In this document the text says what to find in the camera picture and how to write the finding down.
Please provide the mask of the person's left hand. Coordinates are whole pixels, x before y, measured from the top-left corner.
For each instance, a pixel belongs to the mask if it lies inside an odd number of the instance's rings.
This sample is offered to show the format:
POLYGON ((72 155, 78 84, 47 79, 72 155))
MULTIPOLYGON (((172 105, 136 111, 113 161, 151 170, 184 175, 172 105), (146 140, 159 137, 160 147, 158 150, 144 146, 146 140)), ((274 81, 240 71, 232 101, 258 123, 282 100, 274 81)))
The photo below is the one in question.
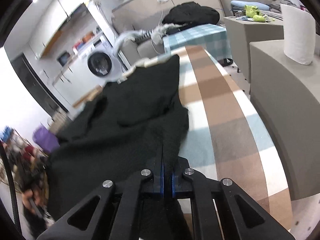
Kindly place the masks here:
POLYGON ((46 198, 38 187, 28 189, 22 193, 22 203, 32 214, 42 217, 44 215, 44 205, 46 198))

